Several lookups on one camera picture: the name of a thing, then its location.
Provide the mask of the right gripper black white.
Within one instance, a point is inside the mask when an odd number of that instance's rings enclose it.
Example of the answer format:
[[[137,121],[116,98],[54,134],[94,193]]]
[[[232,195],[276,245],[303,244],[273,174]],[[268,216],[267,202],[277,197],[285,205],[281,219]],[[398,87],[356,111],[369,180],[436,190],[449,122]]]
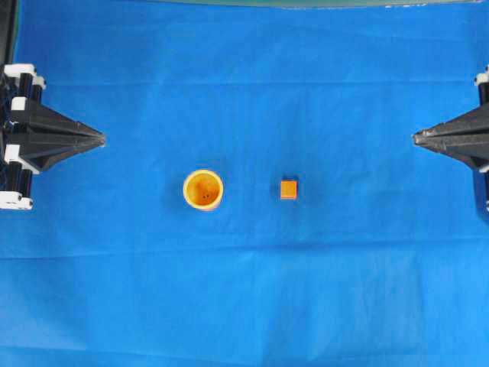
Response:
[[[478,88],[480,106],[447,122],[423,129],[413,135],[414,145],[461,161],[471,169],[487,169],[473,173],[474,201],[478,215],[488,218],[488,66],[479,73],[474,84]]]

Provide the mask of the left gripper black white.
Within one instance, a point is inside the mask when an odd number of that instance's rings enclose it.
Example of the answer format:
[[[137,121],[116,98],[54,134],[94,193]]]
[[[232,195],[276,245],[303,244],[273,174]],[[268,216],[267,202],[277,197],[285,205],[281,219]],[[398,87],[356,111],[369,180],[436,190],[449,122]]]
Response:
[[[40,104],[45,80],[34,65],[1,65],[1,208],[30,210],[34,175],[72,156],[105,145],[104,134]],[[41,131],[94,139],[21,139],[8,136],[21,131],[20,124]]]

